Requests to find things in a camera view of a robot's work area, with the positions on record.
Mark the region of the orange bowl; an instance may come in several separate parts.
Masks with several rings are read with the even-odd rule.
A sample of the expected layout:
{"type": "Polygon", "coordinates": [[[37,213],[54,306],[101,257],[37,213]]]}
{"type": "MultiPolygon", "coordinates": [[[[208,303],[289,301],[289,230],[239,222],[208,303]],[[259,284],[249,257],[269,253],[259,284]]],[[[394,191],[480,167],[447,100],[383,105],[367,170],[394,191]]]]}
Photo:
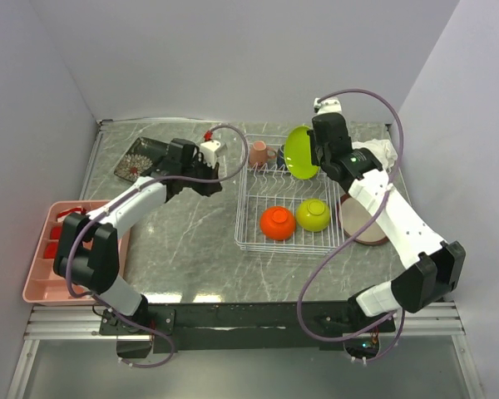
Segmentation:
{"type": "Polygon", "coordinates": [[[266,238],[282,241],[294,234],[296,221],[292,212],[287,208],[273,206],[261,215],[259,226],[266,238]]]}

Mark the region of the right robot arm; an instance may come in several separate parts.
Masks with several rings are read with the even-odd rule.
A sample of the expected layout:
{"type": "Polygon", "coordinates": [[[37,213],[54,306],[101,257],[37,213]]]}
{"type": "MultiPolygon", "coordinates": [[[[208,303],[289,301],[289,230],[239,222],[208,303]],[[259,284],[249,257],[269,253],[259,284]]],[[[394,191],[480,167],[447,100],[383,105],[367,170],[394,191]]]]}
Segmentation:
{"type": "Polygon", "coordinates": [[[452,292],[465,249],[458,242],[448,243],[417,215],[371,150],[353,148],[344,117],[338,112],[314,116],[308,136],[312,162],[373,217],[404,267],[393,280],[353,295],[341,323],[366,331],[379,315],[400,308],[416,313],[452,292]]]}

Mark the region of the green bowl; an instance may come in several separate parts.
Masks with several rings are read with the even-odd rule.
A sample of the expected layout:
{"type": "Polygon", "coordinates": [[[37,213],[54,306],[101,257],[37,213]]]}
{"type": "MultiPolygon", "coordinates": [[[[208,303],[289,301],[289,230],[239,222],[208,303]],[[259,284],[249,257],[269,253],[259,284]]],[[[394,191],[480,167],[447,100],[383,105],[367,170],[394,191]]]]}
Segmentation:
{"type": "Polygon", "coordinates": [[[329,226],[331,213],[328,205],[321,199],[303,201],[295,212],[297,223],[310,232],[320,232],[329,226]]]}

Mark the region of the black floral square plate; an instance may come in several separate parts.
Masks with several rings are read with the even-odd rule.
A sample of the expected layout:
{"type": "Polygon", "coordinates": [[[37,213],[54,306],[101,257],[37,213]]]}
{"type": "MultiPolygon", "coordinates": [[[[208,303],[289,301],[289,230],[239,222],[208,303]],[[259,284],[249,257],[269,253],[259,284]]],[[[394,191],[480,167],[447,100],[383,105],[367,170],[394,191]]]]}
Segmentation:
{"type": "Polygon", "coordinates": [[[161,161],[166,154],[167,144],[147,137],[139,137],[121,157],[114,175],[134,183],[143,172],[161,161]]]}

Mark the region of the pink ceramic mug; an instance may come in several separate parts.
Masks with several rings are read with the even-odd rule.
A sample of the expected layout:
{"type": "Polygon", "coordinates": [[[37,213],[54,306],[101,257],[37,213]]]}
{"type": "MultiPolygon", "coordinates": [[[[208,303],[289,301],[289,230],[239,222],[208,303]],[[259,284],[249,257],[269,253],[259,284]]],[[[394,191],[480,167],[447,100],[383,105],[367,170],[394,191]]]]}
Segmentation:
{"type": "Polygon", "coordinates": [[[277,157],[277,152],[272,147],[268,146],[264,141],[257,140],[249,147],[249,166],[262,167],[269,160],[274,160],[277,157]]]}

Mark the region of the green plate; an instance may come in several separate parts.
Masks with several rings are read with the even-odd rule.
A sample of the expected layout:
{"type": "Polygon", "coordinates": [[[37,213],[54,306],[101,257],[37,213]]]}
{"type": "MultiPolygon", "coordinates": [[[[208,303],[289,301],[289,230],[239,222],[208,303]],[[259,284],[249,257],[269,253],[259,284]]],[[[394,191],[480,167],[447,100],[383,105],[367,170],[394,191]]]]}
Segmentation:
{"type": "Polygon", "coordinates": [[[284,143],[284,161],[290,174],[299,180],[310,180],[319,172],[312,164],[310,139],[307,126],[294,128],[284,143]]]}

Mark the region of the brown rimmed round plate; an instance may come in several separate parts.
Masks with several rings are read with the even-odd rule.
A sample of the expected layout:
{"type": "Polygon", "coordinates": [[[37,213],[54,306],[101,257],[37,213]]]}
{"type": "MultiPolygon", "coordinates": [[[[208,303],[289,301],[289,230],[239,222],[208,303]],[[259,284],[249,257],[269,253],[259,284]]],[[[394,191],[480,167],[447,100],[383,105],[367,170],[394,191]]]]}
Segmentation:
{"type": "MultiPolygon", "coordinates": [[[[337,203],[338,224],[347,237],[355,234],[371,218],[370,213],[350,195],[344,194],[337,203]]],[[[388,242],[388,237],[377,223],[370,225],[355,241],[358,244],[378,246],[388,242]]]]}

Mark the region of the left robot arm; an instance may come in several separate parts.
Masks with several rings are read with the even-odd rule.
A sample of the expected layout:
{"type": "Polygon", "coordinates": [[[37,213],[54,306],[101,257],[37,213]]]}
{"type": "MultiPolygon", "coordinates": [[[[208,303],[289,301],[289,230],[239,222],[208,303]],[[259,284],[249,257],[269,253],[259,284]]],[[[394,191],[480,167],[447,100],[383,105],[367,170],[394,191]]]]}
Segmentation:
{"type": "Polygon", "coordinates": [[[146,297],[120,276],[118,242],[131,227],[153,209],[161,207],[184,188],[210,196],[222,190],[220,183],[203,184],[188,180],[155,179],[183,175],[203,180],[219,178],[217,153],[222,144],[208,140],[199,145],[174,139],[161,145],[162,151],[149,168],[125,192],[105,206],[87,214],[69,214],[54,258],[54,274],[70,277],[72,283],[111,305],[127,332],[144,332],[153,323],[146,297]]]}

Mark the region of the dark blue ceramic mug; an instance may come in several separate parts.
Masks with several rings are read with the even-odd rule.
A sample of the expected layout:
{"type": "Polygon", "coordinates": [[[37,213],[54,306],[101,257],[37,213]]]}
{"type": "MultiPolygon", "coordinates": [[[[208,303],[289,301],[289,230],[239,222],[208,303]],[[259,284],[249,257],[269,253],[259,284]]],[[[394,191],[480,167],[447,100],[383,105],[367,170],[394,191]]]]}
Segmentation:
{"type": "Polygon", "coordinates": [[[277,150],[276,165],[279,170],[287,170],[286,159],[284,155],[284,145],[280,146],[277,150]]]}

